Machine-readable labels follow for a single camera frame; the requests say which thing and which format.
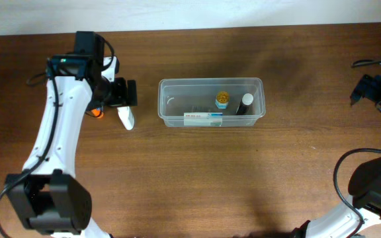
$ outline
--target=wooden table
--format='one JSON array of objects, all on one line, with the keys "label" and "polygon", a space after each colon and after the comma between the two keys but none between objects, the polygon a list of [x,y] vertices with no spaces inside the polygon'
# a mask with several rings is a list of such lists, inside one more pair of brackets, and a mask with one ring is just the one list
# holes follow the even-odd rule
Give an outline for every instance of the wooden table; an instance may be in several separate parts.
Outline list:
[{"label": "wooden table", "polygon": [[[93,217],[117,237],[231,237],[291,231],[339,203],[332,170],[358,147],[381,148],[381,114],[349,95],[364,73],[359,59],[381,59],[381,24],[276,26],[216,30],[109,32],[120,73],[138,84],[136,127],[116,111],[83,120],[78,181],[92,194]],[[0,190],[18,173],[39,129],[46,88],[26,78],[45,60],[73,49],[74,34],[0,36]],[[157,115],[166,78],[259,77],[266,115],[250,128],[167,128]],[[341,167],[347,191],[354,169],[377,155],[354,155]],[[8,200],[3,227],[25,231]],[[362,234],[381,237],[381,225]]]}]

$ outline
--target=wood grain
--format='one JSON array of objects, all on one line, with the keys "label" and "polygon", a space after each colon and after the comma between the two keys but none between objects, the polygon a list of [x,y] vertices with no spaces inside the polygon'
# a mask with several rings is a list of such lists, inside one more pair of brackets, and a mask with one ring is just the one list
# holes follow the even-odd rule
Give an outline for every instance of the wood grain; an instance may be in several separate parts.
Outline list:
[{"label": "wood grain", "polygon": [[[381,59],[381,24],[275,26],[216,30],[110,32],[119,75],[135,79],[136,127],[116,111],[85,117],[76,153],[78,181],[92,194],[93,217],[117,237],[231,237],[291,231],[339,203],[332,169],[346,151],[381,148],[381,114],[349,95],[364,73],[359,59]],[[54,54],[71,51],[73,34],[0,36],[0,190],[32,149],[45,87],[27,77]],[[165,78],[259,77],[267,113],[250,128],[167,128],[157,115]],[[346,191],[354,155],[339,182]],[[25,231],[7,199],[1,222]],[[381,225],[362,234],[381,238]]]}]

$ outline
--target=bottle cap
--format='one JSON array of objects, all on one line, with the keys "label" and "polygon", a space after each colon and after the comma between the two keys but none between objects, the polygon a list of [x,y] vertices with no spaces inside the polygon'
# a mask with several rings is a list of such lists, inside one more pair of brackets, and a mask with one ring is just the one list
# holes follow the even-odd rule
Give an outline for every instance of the bottle cap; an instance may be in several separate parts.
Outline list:
[{"label": "bottle cap", "polygon": [[245,94],[242,98],[242,103],[247,106],[251,105],[253,101],[254,101],[254,96],[252,96],[251,93]]}]

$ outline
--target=orange object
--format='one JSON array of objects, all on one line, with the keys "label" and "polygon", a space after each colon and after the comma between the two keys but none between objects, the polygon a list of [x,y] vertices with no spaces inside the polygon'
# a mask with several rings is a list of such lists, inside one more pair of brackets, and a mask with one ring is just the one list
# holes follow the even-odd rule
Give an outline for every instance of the orange object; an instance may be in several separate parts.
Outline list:
[{"label": "orange object", "polygon": [[91,112],[92,112],[93,116],[95,116],[96,118],[102,118],[104,116],[104,112],[101,112],[100,108],[92,109]]}]

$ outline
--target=white background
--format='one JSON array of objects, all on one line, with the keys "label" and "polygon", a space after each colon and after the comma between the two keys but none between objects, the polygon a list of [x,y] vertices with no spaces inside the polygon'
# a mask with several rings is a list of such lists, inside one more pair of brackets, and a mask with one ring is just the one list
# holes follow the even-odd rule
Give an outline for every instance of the white background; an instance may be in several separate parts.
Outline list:
[{"label": "white background", "polygon": [[0,35],[381,22],[381,0],[0,0]]}]

